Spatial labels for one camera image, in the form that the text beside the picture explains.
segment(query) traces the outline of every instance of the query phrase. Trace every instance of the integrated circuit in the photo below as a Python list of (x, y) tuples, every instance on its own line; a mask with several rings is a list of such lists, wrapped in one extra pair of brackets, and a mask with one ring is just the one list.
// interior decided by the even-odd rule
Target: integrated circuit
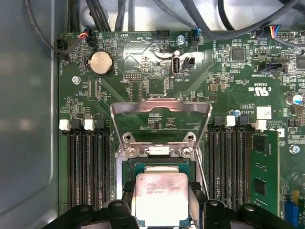
[(232, 48), (232, 61), (244, 61), (244, 48)]
[(266, 183), (256, 178), (254, 180), (254, 190), (264, 196), (266, 193)]
[(297, 69), (305, 69), (305, 56), (297, 56), (296, 57), (296, 68)]
[(253, 150), (260, 152), (266, 151), (266, 138), (264, 136), (253, 136)]

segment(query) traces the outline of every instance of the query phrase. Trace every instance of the colored wires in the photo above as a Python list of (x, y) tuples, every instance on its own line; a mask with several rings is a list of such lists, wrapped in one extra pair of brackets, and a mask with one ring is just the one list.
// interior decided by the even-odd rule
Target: colored wires
[(82, 42), (85, 42), (88, 36), (89, 36), (89, 27), (86, 26), (84, 31), (78, 37)]
[(290, 10), (293, 6), (295, 6), (300, 0), (291, 0), (289, 3), (284, 5), (282, 8), (280, 8), (278, 11), (271, 14), (269, 17), (266, 17), (265, 19), (248, 26), (246, 28), (236, 30), (236, 31), (228, 31), (226, 33), (215, 33), (210, 30), (210, 28), (207, 26), (205, 21), (202, 19), (200, 12), (196, 8), (196, 5), (194, 4), (193, 0), (180, 0), (190, 17), (194, 20), (194, 22), (198, 25), (198, 27), (201, 29), (202, 33), (210, 39), (213, 40), (230, 40), (234, 39), (236, 37), (242, 36), (248, 32), (255, 31), (261, 27), (263, 27), (266, 24), (269, 24), (279, 17), (281, 17), (284, 13), (286, 13), (288, 10)]
[(270, 25), (270, 26), (269, 26), (270, 34), (271, 34), (271, 38), (272, 38), (272, 39), (274, 39), (274, 38), (277, 37), (280, 28), (281, 28), (280, 25)]

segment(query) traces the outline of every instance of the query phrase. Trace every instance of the cable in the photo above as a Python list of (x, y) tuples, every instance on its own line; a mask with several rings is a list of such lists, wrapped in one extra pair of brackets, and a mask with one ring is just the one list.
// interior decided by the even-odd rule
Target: cable
[(67, 32), (72, 32), (72, 0), (67, 2)]
[(111, 32), (110, 26), (109, 26), (108, 21), (107, 21), (107, 17), (105, 15), (104, 9), (102, 8), (102, 6), (100, 4), (100, 1), (99, 0), (92, 0), (92, 2), (93, 2), (93, 5), (95, 6), (95, 9), (96, 9), (100, 19), (101, 19), (102, 26), (103, 26), (104, 30), (107, 31), (107, 32)]
[(163, 10), (165, 13), (167, 13), (168, 15), (172, 16), (173, 18), (177, 19), (178, 21), (180, 21), (182, 24), (195, 29), (196, 26), (192, 23), (190, 23), (189, 21), (187, 21), (186, 19), (184, 19), (183, 17), (181, 17), (179, 14), (175, 13), (173, 10), (171, 10), (167, 5), (164, 4), (164, 2), (162, 2), (162, 0), (153, 0), (154, 3), (156, 3), (156, 5)]
[(232, 24), (230, 23), (227, 14), (225, 13), (224, 0), (218, 0), (218, 13), (225, 28), (227, 30), (235, 30)]
[(78, 0), (72, 0), (72, 25), (73, 32), (80, 32), (80, 14)]
[(32, 8), (31, 8), (30, 0), (24, 0), (24, 3), (25, 3), (25, 6), (26, 6), (26, 10), (27, 10), (30, 22), (31, 22), (32, 26), (34, 27), (35, 32), (41, 38), (42, 42), (46, 46), (48, 46), (51, 50), (53, 50), (54, 52), (57, 52), (59, 54), (62, 54), (62, 55), (67, 55), (67, 54), (71, 53), (76, 48), (76, 46), (81, 42), (80, 39), (77, 39), (67, 50), (60, 50), (58, 48), (55, 48), (53, 45), (51, 45), (48, 42), (48, 40), (42, 34), (42, 32), (41, 32), (41, 30), (40, 30), (40, 28), (39, 28), (39, 26), (38, 26), (38, 24), (37, 24), (37, 22), (35, 20), (35, 17), (34, 17)]
[(134, 0), (128, 4), (128, 31), (134, 31)]
[(286, 13), (288, 10), (290, 10), (293, 6), (295, 6), (300, 0), (292, 0), (290, 3), (284, 5), (282, 8), (280, 8), (275, 13), (271, 14), (267, 18), (251, 25), (246, 28), (243, 28), (241, 30), (236, 31), (230, 31), (227, 33), (217, 34), (212, 32), (209, 27), (206, 25), (204, 20), (202, 19), (198, 9), (196, 8), (193, 0), (180, 0), (183, 4), (186, 11), (189, 13), (189, 15), (193, 18), (193, 20), (196, 22), (197, 26), (202, 30), (203, 34), (206, 35), (208, 38), (213, 40), (229, 40), (234, 39), (236, 37), (242, 36), (248, 32), (252, 32), (254, 30), (257, 30), (261, 27), (263, 27), (266, 24), (269, 24), (279, 17), (281, 17), (284, 13)]
[(95, 7), (94, 7), (94, 4), (93, 4), (92, 0), (86, 0), (86, 3), (88, 5), (88, 8), (90, 10), (91, 16), (94, 20), (94, 23), (95, 23), (95, 26), (96, 26), (97, 30), (99, 32), (103, 31), (102, 21), (101, 21), (99, 15), (97, 14), (97, 12), (95, 10)]
[(124, 24), (124, 16), (125, 16), (125, 8), (126, 8), (126, 0), (119, 0), (119, 12), (116, 17), (114, 31), (122, 31)]
[[(279, 0), (282, 4), (287, 4), (290, 0)], [(301, 2), (297, 3), (293, 8), (299, 11), (301, 14), (305, 15), (305, 5)]]

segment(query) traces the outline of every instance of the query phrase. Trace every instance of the connector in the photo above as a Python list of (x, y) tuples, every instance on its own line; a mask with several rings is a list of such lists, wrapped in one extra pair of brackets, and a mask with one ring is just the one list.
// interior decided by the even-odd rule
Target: connector
[(292, 201), (288, 200), (284, 203), (284, 212), (285, 221), (291, 223), (295, 227), (298, 227), (300, 208)]
[(180, 73), (180, 59), (179, 57), (172, 58), (172, 73), (178, 74)]
[[(59, 50), (66, 50), (66, 49), (68, 49), (68, 43), (64, 39), (57, 39), (56, 45), (57, 45), (57, 48)], [(67, 55), (63, 55), (63, 54), (57, 53), (57, 56), (60, 59), (63, 59), (63, 60), (66, 60), (66, 61), (69, 60), (69, 55), (68, 54)]]

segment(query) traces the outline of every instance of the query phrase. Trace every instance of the ram slot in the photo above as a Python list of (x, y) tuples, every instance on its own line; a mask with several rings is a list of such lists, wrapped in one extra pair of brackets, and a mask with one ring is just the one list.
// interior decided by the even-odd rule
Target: ram slot
[(91, 138), (91, 204), (96, 210), (99, 210), (101, 208), (99, 136), (98, 134), (94, 134)]
[(221, 182), (221, 192), (220, 192), (220, 200), (225, 202), (225, 193), (226, 193), (226, 190), (227, 190), (227, 187), (226, 187), (226, 163), (225, 163), (225, 160), (226, 160), (226, 155), (225, 155), (225, 152), (226, 152), (226, 149), (225, 149), (225, 132), (222, 131), (221, 132), (221, 135), (220, 135), (220, 160), (219, 160), (219, 163), (220, 163), (220, 171), (221, 171), (221, 176), (220, 176), (220, 182)]
[(231, 139), (232, 139), (232, 160), (231, 160), (231, 168), (232, 168), (232, 183), (231, 183), (231, 188), (232, 188), (232, 209), (234, 211), (237, 211), (237, 137), (236, 137), (236, 131), (232, 131), (231, 133)]
[(226, 192), (225, 192), (225, 199), (227, 206), (232, 208), (232, 189), (231, 189), (231, 182), (232, 182), (232, 168), (231, 168), (231, 150), (232, 150), (232, 142), (231, 142), (231, 129), (227, 129), (225, 132), (225, 182), (226, 182)]
[(214, 188), (215, 188), (215, 183), (214, 183), (214, 168), (215, 168), (215, 157), (214, 157), (214, 132), (210, 131), (209, 132), (209, 139), (208, 139), (208, 166), (209, 166), (209, 192), (211, 198), (215, 198), (214, 196)]
[(92, 205), (92, 154), (93, 154), (93, 136), (90, 132), (86, 134), (86, 153), (85, 153), (85, 175), (86, 175), (86, 204)]
[(81, 137), (81, 132), (76, 132), (75, 134), (75, 144), (74, 144), (74, 173), (75, 173), (75, 186), (76, 186), (76, 205), (82, 204), (82, 187), (83, 187), (83, 182), (82, 182), (82, 166), (81, 166), (81, 161), (82, 161), (82, 137)]
[(221, 131), (216, 131), (214, 134), (215, 142), (214, 142), (214, 149), (215, 149), (215, 184), (216, 184), (216, 194), (215, 197), (217, 199), (220, 198), (221, 194)]
[(101, 154), (101, 182), (102, 187), (100, 190), (100, 207), (106, 201), (110, 200), (110, 150), (109, 150), (109, 135), (105, 131), (101, 131), (99, 134), (99, 152)]
[(68, 142), (68, 209), (76, 206), (76, 157), (75, 157), (75, 140), (76, 135), (74, 133), (69, 134)]

